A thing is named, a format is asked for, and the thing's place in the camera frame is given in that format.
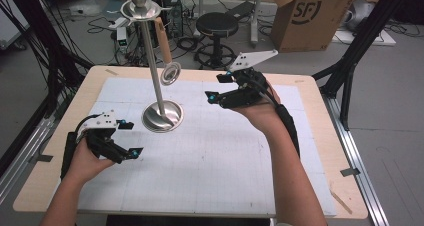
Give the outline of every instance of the chair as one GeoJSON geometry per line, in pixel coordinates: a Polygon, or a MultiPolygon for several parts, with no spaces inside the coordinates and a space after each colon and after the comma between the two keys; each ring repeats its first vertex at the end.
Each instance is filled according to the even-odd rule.
{"type": "Polygon", "coordinates": [[[194,55],[203,69],[204,66],[217,69],[224,68],[234,62],[237,56],[234,51],[221,44],[221,38],[228,38],[238,30],[238,22],[232,15],[225,13],[206,13],[200,16],[196,22],[196,29],[203,35],[209,37],[213,44],[200,47],[194,55]]]}

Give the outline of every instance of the wrist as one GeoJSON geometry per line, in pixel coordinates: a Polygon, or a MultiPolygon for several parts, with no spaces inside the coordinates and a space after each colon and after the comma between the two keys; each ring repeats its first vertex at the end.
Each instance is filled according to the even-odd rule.
{"type": "Polygon", "coordinates": [[[85,183],[85,181],[72,177],[72,175],[66,175],[60,184],[71,190],[81,190],[85,183]]]}
{"type": "Polygon", "coordinates": [[[281,131],[286,131],[286,127],[278,116],[273,117],[266,121],[267,123],[262,125],[260,131],[268,138],[274,137],[281,134],[281,131]]]}

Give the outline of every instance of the wooden table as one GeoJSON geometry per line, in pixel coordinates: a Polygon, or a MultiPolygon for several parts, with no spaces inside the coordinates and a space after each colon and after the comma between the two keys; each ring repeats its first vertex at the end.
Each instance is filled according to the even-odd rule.
{"type": "MultiPolygon", "coordinates": [[[[218,73],[182,70],[179,80],[215,82],[218,73]]],[[[343,177],[340,173],[341,170],[349,168],[349,164],[315,80],[310,76],[300,75],[266,74],[265,76],[272,84],[296,86],[300,92],[336,206],[335,218],[366,218],[368,211],[355,179],[353,176],[343,177]]],[[[66,135],[89,114],[103,83],[109,77],[150,78],[150,71],[145,68],[111,66],[95,66],[90,70],[44,150],[44,154],[53,156],[52,161],[38,162],[35,165],[15,200],[13,207],[16,211],[46,211],[58,183],[66,135]]]]}

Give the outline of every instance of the human hand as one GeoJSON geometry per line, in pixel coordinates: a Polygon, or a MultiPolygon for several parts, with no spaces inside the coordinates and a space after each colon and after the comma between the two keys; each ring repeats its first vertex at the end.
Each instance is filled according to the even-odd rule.
{"type": "Polygon", "coordinates": [[[73,182],[83,185],[113,164],[114,162],[109,159],[98,159],[88,148],[86,139],[83,138],[75,149],[71,166],[65,178],[70,178],[73,182]]]}
{"type": "MultiPolygon", "coordinates": [[[[280,103],[280,97],[277,92],[275,92],[271,84],[269,85],[268,92],[280,103]]],[[[275,112],[275,106],[264,98],[254,105],[233,108],[232,110],[244,115],[255,128],[264,134],[272,132],[275,126],[281,126],[282,124],[281,119],[275,112]]]]}

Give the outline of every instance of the hand-mounted robotic gripper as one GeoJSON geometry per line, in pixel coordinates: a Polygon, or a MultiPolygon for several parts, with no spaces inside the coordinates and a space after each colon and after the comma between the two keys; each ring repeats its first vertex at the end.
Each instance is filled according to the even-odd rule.
{"type": "Polygon", "coordinates": [[[133,126],[134,124],[131,122],[116,120],[113,110],[103,114],[90,115],[83,119],[75,132],[68,133],[60,178],[63,179],[68,172],[75,149],[84,137],[87,140],[88,148],[97,157],[104,156],[118,164],[123,160],[138,158],[143,148],[125,150],[115,144],[111,138],[116,128],[131,130],[133,126]]]}
{"type": "Polygon", "coordinates": [[[257,53],[240,53],[226,74],[219,74],[216,76],[220,83],[236,82],[238,84],[238,89],[222,94],[211,91],[206,91],[205,93],[210,104],[219,104],[222,108],[249,106],[259,102],[262,98],[267,99],[274,105],[275,111],[287,128],[297,154],[300,157],[299,141],[293,118],[286,107],[278,103],[274,96],[268,91],[270,85],[265,76],[252,68],[252,66],[276,54],[278,54],[276,50],[257,53]]]}

